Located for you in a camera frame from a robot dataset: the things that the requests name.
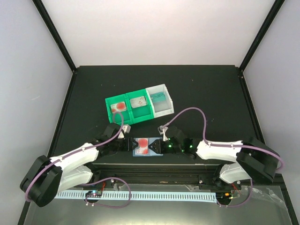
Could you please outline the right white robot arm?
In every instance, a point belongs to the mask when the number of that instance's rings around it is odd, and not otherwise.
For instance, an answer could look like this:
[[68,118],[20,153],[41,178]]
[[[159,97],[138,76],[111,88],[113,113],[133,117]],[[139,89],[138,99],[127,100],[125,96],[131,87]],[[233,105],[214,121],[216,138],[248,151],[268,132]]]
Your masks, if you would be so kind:
[[177,127],[165,128],[160,133],[162,137],[149,144],[156,154],[183,153],[194,159],[224,161],[213,177],[214,186],[219,189],[249,179],[270,185],[280,164],[280,156],[254,137],[244,141],[213,142],[190,138]]

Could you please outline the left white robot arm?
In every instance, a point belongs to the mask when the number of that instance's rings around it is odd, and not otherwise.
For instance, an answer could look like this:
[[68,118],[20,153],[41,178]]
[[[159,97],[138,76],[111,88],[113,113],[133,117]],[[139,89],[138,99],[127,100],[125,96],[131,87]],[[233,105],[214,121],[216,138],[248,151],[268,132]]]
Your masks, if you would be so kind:
[[54,157],[39,156],[20,184],[25,200],[44,207],[58,193],[69,188],[96,187],[99,183],[117,181],[116,177],[101,180],[99,172],[91,163],[117,151],[132,150],[130,145],[133,140],[126,137],[130,129],[128,124],[110,123],[104,133],[70,152]]

